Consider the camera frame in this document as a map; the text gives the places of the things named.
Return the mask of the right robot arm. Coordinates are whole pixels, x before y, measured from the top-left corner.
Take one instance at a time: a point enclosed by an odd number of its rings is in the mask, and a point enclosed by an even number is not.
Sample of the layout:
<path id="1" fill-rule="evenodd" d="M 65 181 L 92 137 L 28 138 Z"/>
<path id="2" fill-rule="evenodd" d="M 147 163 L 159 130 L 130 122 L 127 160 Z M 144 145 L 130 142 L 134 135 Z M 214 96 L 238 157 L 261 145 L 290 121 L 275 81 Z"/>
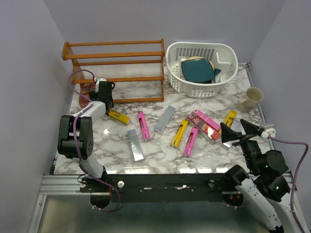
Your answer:
<path id="1" fill-rule="evenodd" d="M 235 165 L 224 174 L 223 184 L 229 190 L 238 190 L 261 214 L 269 231 L 274 233 L 308 233 L 303 214 L 294 205 L 296 182 L 288 185 L 283 174 L 288 170 L 282 152 L 262 153 L 253 137 L 275 139 L 274 125 L 256 126 L 240 120 L 244 132 L 236 132 L 221 123 L 222 143 L 240 146 L 249 172 Z"/>

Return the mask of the large pink toothpaste box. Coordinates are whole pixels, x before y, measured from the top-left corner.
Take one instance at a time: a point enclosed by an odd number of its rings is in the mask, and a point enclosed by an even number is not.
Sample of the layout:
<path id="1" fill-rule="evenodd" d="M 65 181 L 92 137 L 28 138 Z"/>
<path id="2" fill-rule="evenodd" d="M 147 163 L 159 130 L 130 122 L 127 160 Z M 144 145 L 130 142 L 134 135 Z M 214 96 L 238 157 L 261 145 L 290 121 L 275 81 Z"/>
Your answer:
<path id="1" fill-rule="evenodd" d="M 212 129 L 213 131 L 218 132 L 221 129 L 221 126 L 218 123 L 216 123 L 200 110 L 195 110 L 195 114 L 200 118 L 195 120 L 196 126 L 202 131 L 207 133 L 209 129 Z"/>

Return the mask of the red 3D toothpaste box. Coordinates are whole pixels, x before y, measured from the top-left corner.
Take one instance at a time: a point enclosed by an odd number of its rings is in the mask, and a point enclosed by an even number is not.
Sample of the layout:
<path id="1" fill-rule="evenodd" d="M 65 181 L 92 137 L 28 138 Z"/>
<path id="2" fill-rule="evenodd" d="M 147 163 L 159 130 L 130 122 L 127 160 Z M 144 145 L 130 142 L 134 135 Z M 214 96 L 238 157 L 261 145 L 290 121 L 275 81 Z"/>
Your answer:
<path id="1" fill-rule="evenodd" d="M 90 92 L 95 91 L 95 83 L 82 83 L 80 84 L 80 93 L 84 96 L 89 97 Z M 85 108 L 88 105 L 89 101 L 82 96 L 79 96 L 79 105 L 81 108 Z"/>
<path id="2" fill-rule="evenodd" d="M 195 112 L 190 112 L 187 115 L 187 121 L 189 125 L 198 129 L 198 133 L 211 143 L 214 143 L 221 134 L 213 127 L 208 125 L 201 117 Z"/>

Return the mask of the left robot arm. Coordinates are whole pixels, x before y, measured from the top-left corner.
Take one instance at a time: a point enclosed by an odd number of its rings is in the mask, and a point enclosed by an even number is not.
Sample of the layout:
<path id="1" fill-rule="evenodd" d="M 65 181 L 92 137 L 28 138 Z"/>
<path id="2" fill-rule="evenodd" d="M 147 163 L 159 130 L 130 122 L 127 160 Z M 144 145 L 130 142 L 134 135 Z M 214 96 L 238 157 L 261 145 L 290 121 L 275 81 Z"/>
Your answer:
<path id="1" fill-rule="evenodd" d="M 93 123 L 107 115 L 114 106 L 112 91 L 114 82 L 99 79 L 95 91 L 90 92 L 89 103 L 73 115 L 63 115 L 60 118 L 57 150 L 59 154 L 76 161 L 86 177 L 91 180 L 91 186 L 98 192 L 107 188 L 107 172 L 93 154 L 94 137 Z"/>

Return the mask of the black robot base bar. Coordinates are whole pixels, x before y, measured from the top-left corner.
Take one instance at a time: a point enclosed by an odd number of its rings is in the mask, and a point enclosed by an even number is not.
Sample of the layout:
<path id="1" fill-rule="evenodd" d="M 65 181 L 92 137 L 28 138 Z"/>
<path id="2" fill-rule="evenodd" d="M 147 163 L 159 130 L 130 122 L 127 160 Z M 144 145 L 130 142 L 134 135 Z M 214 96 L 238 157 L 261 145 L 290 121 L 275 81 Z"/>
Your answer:
<path id="1" fill-rule="evenodd" d="M 109 174 L 106 184 L 83 177 L 80 192 L 90 194 L 90 203 L 105 208 L 110 203 L 131 202 L 224 202 L 229 206 L 246 204 L 233 184 L 225 184 L 222 173 L 193 174 Z"/>

